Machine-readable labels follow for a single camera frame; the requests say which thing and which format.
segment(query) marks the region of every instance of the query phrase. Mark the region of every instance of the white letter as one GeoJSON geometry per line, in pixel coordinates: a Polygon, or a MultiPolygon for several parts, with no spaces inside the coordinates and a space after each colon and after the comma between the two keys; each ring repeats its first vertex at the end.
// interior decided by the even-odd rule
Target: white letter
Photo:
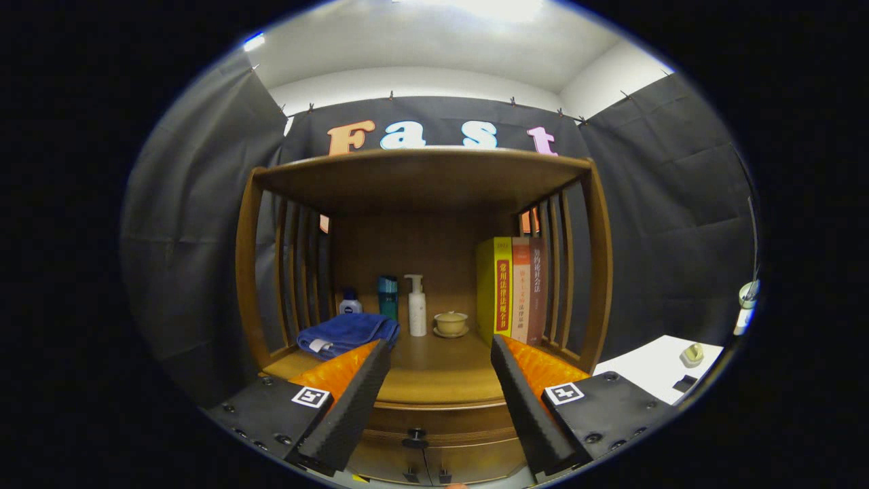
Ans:
{"type": "Polygon", "coordinates": [[[547,134],[546,129],[542,126],[529,129],[527,134],[534,138],[534,148],[538,153],[558,156],[558,153],[549,149],[549,143],[552,143],[555,138],[551,134],[547,134]]]}
{"type": "Polygon", "coordinates": [[[461,125],[461,133],[467,136],[461,143],[470,148],[495,148],[498,146],[498,139],[494,136],[498,130],[492,123],[467,121],[461,125]]]}
{"type": "Polygon", "coordinates": [[[386,128],[387,135],[381,139],[381,148],[421,148],[426,145],[422,139],[422,124],[414,121],[401,121],[386,128]]]}

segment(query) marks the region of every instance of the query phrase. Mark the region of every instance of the teal bottle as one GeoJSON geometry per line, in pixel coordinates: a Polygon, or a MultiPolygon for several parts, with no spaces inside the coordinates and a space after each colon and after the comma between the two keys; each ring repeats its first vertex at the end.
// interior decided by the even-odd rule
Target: teal bottle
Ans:
{"type": "Polygon", "coordinates": [[[377,298],[380,314],[398,320],[398,278],[381,275],[377,278],[377,298]]]}

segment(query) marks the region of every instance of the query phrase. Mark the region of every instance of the saucer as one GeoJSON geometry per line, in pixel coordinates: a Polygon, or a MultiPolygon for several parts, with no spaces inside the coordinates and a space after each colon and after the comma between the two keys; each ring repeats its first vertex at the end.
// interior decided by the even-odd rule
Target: saucer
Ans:
{"type": "Polygon", "coordinates": [[[460,332],[457,332],[456,334],[446,334],[438,330],[437,326],[434,327],[434,334],[440,336],[441,338],[459,338],[460,336],[465,336],[468,331],[470,331],[470,328],[465,326],[460,332]]]}

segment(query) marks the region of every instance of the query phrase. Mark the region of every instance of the wooden drawer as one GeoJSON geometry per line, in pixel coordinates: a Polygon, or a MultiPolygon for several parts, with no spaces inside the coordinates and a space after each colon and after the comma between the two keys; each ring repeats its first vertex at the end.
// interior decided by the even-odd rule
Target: wooden drawer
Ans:
{"type": "Polygon", "coordinates": [[[347,470],[371,479],[414,484],[404,474],[415,474],[418,485],[430,486],[422,449],[405,448],[401,442],[363,437],[350,456],[347,470]]]}
{"type": "Polygon", "coordinates": [[[383,407],[378,403],[368,420],[366,436],[401,443],[411,428],[425,430],[430,446],[479,445],[516,437],[503,401],[424,409],[383,407]]]}
{"type": "Polygon", "coordinates": [[[501,479],[526,465],[519,439],[469,446],[442,446],[426,449],[428,474],[434,486],[501,479]],[[446,473],[449,481],[440,482],[446,473]]]}

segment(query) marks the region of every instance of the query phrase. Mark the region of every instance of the red book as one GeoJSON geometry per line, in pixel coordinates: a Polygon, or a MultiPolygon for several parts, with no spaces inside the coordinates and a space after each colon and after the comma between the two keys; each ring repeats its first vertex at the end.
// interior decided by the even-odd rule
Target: red book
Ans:
{"type": "Polygon", "coordinates": [[[528,341],[531,309],[531,247],[528,238],[513,238],[513,325],[510,338],[528,341]]]}
{"type": "Polygon", "coordinates": [[[531,305],[528,311],[527,345],[540,345],[546,328],[549,263],[543,238],[529,238],[531,251],[531,305]]]}

